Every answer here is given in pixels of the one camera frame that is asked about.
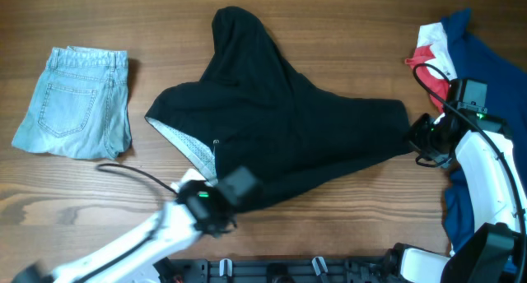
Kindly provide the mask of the black shorts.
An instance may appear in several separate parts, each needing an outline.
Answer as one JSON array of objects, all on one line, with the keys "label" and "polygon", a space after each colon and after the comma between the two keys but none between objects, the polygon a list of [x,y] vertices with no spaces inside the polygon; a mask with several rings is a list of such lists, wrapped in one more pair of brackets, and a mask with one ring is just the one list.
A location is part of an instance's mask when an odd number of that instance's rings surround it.
[{"label": "black shorts", "polygon": [[401,101],[317,88],[242,8],[218,10],[212,33],[215,51],[202,77],[161,92],[146,120],[209,178],[247,168],[262,186],[240,211],[408,153]]}]

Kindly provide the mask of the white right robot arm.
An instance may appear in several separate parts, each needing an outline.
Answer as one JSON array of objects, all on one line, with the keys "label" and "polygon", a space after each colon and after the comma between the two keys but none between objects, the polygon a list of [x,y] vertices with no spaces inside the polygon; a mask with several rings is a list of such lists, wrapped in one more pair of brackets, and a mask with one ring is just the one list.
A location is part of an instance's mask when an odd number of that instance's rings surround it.
[{"label": "white right robot arm", "polygon": [[505,120],[465,110],[439,118],[424,114],[409,139],[420,165],[460,165],[473,230],[451,257],[396,246],[391,275],[402,282],[524,282],[526,196]]}]

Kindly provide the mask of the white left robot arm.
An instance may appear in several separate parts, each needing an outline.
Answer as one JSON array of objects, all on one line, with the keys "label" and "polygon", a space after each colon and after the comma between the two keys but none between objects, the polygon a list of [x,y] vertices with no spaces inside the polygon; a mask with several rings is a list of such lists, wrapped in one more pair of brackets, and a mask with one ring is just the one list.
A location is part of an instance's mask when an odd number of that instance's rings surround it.
[{"label": "white left robot arm", "polygon": [[123,282],[133,273],[188,248],[204,234],[219,236],[233,221],[240,196],[228,183],[182,183],[177,197],[150,220],[98,251],[44,273],[38,264],[19,272],[14,282]]}]

